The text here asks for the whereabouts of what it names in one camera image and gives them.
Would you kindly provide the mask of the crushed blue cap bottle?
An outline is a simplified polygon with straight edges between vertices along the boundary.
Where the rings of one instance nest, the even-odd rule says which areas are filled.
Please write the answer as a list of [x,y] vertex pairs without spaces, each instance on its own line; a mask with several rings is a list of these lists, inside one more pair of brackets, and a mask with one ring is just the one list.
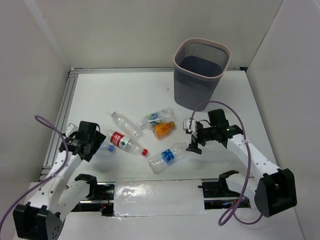
[[112,153],[114,151],[115,151],[115,146],[110,144],[107,140],[105,140],[98,148],[96,154],[106,154],[106,153]]

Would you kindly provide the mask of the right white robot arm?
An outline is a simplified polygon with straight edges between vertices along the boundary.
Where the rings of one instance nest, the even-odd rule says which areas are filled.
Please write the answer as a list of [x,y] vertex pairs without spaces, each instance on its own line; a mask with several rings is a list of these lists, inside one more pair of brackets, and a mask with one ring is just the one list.
[[254,179],[248,183],[244,194],[264,217],[293,208],[297,205],[295,177],[288,168],[281,169],[269,161],[248,139],[237,125],[230,125],[222,109],[208,112],[210,126],[185,119],[183,129],[191,135],[187,151],[202,154],[199,145],[217,141],[234,153],[247,167]]

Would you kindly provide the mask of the blue label water bottle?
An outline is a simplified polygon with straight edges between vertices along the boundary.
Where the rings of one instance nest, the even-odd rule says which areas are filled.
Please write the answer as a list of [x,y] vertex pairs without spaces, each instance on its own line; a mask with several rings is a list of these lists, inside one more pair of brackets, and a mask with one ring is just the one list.
[[178,142],[171,147],[155,154],[147,160],[148,166],[154,174],[163,172],[167,167],[181,160],[187,155],[187,142]]

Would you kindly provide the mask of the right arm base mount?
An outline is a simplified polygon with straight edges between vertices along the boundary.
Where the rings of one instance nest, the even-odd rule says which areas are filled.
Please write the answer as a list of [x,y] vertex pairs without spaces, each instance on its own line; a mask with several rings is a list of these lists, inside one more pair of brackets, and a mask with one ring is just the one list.
[[202,190],[205,210],[228,209],[240,196],[239,192],[222,187],[218,180],[203,180],[197,187]]

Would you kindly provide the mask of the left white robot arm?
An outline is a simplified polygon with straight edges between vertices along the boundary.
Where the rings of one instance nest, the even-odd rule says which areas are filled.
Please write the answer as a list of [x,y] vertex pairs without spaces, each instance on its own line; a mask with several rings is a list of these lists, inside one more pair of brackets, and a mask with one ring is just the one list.
[[13,210],[17,236],[25,240],[56,240],[67,215],[84,198],[97,197],[97,178],[81,173],[70,181],[82,161],[89,162],[106,136],[97,123],[81,121],[74,131],[62,136],[62,143],[49,174],[26,204]]

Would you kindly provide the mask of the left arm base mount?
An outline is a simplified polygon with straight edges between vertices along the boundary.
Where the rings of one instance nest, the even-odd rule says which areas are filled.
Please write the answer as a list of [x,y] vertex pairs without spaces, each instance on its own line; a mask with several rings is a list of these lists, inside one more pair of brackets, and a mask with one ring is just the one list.
[[114,216],[115,182],[98,182],[93,197],[82,199],[72,213],[100,213],[104,217]]

